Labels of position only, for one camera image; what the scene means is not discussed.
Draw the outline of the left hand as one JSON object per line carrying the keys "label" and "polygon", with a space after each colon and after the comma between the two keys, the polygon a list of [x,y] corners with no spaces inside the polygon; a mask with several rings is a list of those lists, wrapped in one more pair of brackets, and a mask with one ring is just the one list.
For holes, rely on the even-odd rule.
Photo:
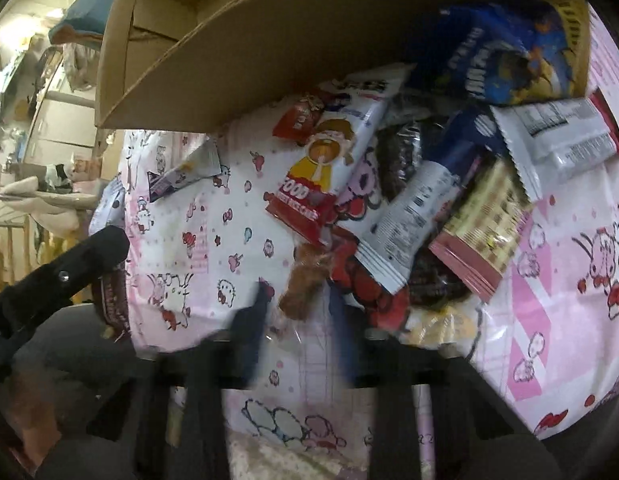
{"label": "left hand", "polygon": [[0,382],[0,414],[21,444],[10,451],[34,476],[62,438],[50,386],[40,368],[14,365]]}

